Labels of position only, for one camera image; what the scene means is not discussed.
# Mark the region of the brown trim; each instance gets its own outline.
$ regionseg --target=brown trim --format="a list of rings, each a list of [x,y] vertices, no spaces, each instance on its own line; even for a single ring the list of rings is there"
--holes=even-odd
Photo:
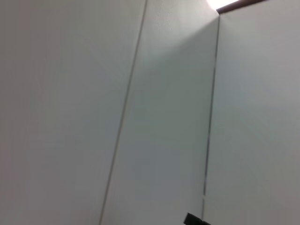
[[[242,7],[245,7],[245,6],[250,6],[252,4],[256,4],[256,3],[261,2],[261,1],[266,1],[266,0],[239,0],[239,1],[236,1],[234,3],[229,4],[227,6],[224,6],[222,8],[218,8],[217,12],[219,14],[227,13],[227,12],[233,11],[233,10],[238,9],[238,8],[242,8]]]

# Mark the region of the ceiling light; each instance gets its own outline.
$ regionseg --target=ceiling light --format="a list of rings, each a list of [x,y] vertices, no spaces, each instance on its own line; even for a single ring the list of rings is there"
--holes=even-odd
[[[236,2],[238,0],[207,0],[207,1],[213,9],[218,9],[223,6],[227,6],[233,2]]]

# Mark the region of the dark object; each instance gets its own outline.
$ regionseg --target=dark object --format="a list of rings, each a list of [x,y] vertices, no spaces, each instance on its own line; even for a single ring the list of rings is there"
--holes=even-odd
[[[199,219],[198,217],[195,217],[194,215],[188,213],[186,219],[183,222],[185,225],[210,225],[209,223],[206,223]]]
[[[222,8],[218,8],[217,12],[219,14],[227,13],[229,11],[233,11],[235,9],[242,8],[242,7],[245,7],[245,6],[250,6],[252,4],[255,4],[255,3],[258,3],[258,2],[261,2],[261,1],[266,1],[266,0],[239,0],[239,1],[236,1],[234,3],[229,4],[227,6],[224,6]]]

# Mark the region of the white panel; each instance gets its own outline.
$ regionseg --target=white panel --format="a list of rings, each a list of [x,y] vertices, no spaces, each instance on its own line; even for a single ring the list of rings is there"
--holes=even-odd
[[[200,216],[217,17],[206,0],[148,2],[102,225]]]
[[[204,218],[300,224],[298,0],[221,16]]]
[[[1,225],[98,224],[143,7],[1,1]]]

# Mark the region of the panel seam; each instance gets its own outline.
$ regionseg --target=panel seam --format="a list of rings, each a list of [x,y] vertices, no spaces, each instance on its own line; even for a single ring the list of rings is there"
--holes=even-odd
[[[134,73],[134,69],[135,69],[135,63],[136,63],[136,58],[137,58],[137,53],[138,53],[138,47],[139,47],[140,41],[141,41],[141,35],[142,35],[142,29],[143,29],[144,20],[145,20],[147,4],[148,4],[148,0],[145,0],[143,13],[142,13],[142,20],[141,20],[141,24],[140,24],[140,27],[139,27],[139,34],[138,34],[138,38],[137,38],[137,42],[136,42],[136,46],[135,46],[135,54],[134,54],[134,57],[133,57],[133,62],[132,62],[131,70],[130,70],[129,81],[128,81],[128,84],[127,84],[127,90],[126,90],[126,94],[125,94],[125,98],[124,98],[124,104],[123,104],[123,108],[122,108],[122,114],[121,114],[121,119],[120,119],[120,125],[119,125],[119,129],[118,129],[116,144],[115,144],[114,151],[113,151],[111,167],[110,167],[110,171],[109,171],[109,175],[108,175],[108,181],[107,181],[104,200],[103,200],[102,209],[101,209],[101,213],[100,213],[100,219],[99,219],[99,223],[98,223],[99,225],[102,225],[102,222],[103,222],[103,217],[104,217],[104,213],[105,213],[105,207],[106,207],[106,203],[107,203],[108,193],[109,193],[110,185],[111,185],[111,182],[112,182],[113,169],[114,169],[114,166],[115,166],[116,156],[117,156],[117,152],[118,152],[118,148],[119,148],[119,144],[120,144],[120,136],[121,136],[121,132],[122,132],[123,125],[124,125],[125,112],[126,112],[127,103],[128,103],[128,96],[129,96],[132,77],[133,77],[133,73]]]
[[[211,134],[212,110],[213,110],[213,100],[214,100],[214,93],[215,93],[215,80],[216,80],[216,70],[217,70],[218,44],[219,44],[219,32],[220,32],[220,18],[221,18],[221,16],[218,17],[218,24],[217,24],[215,66],[214,66],[214,71],[213,71],[212,87],[211,87],[210,118],[209,118],[209,127],[208,127],[208,135],[207,135],[205,173],[204,173],[204,185],[203,185],[202,208],[201,208],[201,219],[202,220],[204,220],[204,208],[205,208],[205,197],[206,197],[206,186],[207,186],[207,172],[208,172],[208,162],[209,162],[209,154],[210,154],[210,134]]]

